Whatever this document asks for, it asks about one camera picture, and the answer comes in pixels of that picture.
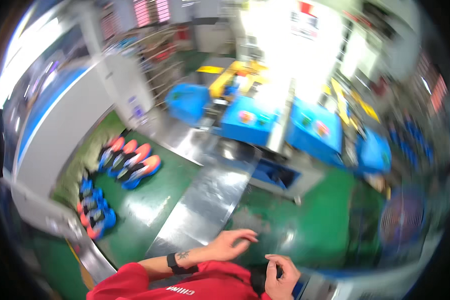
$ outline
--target red shirt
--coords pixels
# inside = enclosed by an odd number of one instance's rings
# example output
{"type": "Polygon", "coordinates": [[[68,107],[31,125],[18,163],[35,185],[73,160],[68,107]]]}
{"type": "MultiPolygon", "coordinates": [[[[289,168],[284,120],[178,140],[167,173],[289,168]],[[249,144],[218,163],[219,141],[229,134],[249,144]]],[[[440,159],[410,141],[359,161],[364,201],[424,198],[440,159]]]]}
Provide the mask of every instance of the red shirt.
{"type": "MultiPolygon", "coordinates": [[[[174,286],[149,290],[148,283],[148,274],[144,267],[136,262],[127,263],[116,274],[96,285],[87,294],[87,300],[259,298],[250,285],[250,272],[231,262],[200,263],[197,273],[174,286]]],[[[261,299],[271,300],[266,293],[262,294],[261,299]]]]}

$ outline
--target wrist watch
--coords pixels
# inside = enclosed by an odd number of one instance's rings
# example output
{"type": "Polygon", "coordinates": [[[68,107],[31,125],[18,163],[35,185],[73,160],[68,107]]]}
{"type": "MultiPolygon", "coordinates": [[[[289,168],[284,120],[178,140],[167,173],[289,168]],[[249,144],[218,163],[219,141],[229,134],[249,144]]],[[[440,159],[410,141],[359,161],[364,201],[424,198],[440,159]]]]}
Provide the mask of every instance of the wrist watch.
{"type": "Polygon", "coordinates": [[[168,267],[172,269],[173,274],[183,275],[198,272],[198,267],[196,265],[189,267],[188,269],[179,267],[177,265],[177,260],[175,259],[175,254],[176,253],[170,253],[166,256],[166,262],[168,264],[168,267]]]}

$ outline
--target forearm tattoo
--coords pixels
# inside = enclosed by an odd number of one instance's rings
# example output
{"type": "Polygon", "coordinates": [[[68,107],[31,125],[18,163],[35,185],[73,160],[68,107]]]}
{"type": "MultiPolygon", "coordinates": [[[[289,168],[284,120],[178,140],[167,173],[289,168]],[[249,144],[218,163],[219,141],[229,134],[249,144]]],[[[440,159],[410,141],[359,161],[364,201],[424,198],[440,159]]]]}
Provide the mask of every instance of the forearm tattoo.
{"type": "Polygon", "coordinates": [[[187,251],[177,253],[176,255],[178,256],[178,259],[187,258],[189,256],[189,252],[190,252],[190,250],[187,250],[187,251]]]}

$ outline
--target hand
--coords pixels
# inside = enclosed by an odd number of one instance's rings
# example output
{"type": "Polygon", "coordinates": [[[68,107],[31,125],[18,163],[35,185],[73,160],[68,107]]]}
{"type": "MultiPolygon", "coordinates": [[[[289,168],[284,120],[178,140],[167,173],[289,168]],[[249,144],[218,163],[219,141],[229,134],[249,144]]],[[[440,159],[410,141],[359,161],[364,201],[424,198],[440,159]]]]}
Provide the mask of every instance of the hand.
{"type": "Polygon", "coordinates": [[[208,260],[229,261],[248,249],[250,242],[258,242],[257,233],[250,229],[224,230],[204,248],[208,260]],[[236,246],[235,241],[243,239],[236,246]]]}
{"type": "Polygon", "coordinates": [[[293,299],[292,291],[300,279],[300,271],[297,270],[292,260],[288,256],[267,254],[268,259],[267,279],[265,280],[265,292],[272,300],[290,300],[293,299]],[[277,279],[277,265],[279,265],[283,274],[277,279]]]}

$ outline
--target person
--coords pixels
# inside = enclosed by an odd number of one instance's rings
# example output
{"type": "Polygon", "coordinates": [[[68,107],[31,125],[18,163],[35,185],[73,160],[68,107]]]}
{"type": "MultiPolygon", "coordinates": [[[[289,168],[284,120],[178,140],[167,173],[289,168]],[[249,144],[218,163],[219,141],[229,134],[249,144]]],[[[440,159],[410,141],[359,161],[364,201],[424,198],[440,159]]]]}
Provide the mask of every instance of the person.
{"type": "Polygon", "coordinates": [[[252,287],[251,272],[229,262],[257,242],[257,233],[250,229],[222,231],[205,247],[128,263],[96,285],[87,300],[293,299],[300,272],[287,256],[265,255],[269,261],[260,294],[252,287]],[[173,286],[148,289],[152,281],[188,273],[192,275],[173,286]]]}

